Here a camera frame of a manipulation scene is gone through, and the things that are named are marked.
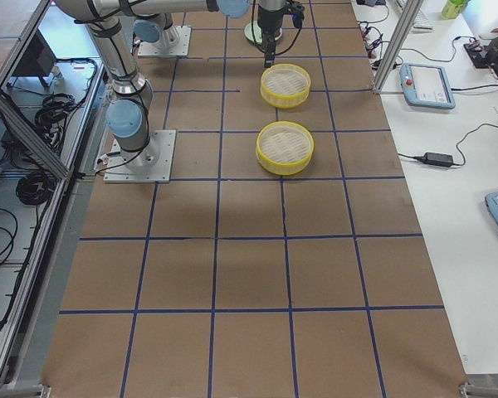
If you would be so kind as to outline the yellow bamboo steamer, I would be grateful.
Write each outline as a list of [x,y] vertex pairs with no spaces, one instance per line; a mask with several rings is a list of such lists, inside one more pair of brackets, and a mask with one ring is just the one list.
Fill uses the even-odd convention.
[[256,137],[256,159],[268,172],[290,176],[302,172],[315,150],[308,129],[289,121],[266,125]]
[[293,109],[306,102],[310,87],[310,74],[293,64],[273,65],[261,75],[261,97],[278,109]]

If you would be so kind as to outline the light green plate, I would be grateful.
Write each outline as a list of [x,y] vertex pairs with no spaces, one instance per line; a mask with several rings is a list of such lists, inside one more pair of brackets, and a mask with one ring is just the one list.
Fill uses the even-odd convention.
[[258,26],[257,21],[250,22],[244,27],[244,35],[246,39],[253,44],[262,44],[261,28]]

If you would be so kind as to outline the upper teach pendant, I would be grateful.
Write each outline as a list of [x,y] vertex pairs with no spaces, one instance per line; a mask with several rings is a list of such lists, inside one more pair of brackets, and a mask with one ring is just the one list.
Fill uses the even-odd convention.
[[403,63],[399,76],[405,100],[411,106],[454,109],[447,73],[442,66]]

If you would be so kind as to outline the green bottle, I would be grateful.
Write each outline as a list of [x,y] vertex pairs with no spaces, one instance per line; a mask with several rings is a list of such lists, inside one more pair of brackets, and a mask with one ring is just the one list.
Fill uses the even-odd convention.
[[441,17],[443,19],[455,19],[462,13],[467,4],[468,0],[446,0],[441,10]]

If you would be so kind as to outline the black power adapter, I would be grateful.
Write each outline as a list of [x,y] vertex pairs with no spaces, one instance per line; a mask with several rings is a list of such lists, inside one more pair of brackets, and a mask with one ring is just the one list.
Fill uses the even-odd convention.
[[445,153],[426,152],[422,156],[414,156],[413,160],[436,167],[452,167],[455,165],[453,156]]

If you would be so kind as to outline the aluminium frame post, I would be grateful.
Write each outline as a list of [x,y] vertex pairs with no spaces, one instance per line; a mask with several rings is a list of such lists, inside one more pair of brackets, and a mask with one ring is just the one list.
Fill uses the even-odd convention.
[[423,0],[408,0],[403,8],[403,12],[393,30],[391,40],[387,50],[384,52],[381,63],[373,80],[372,90],[375,94],[380,94],[383,86],[393,70],[394,62],[405,42],[411,26],[418,14]]

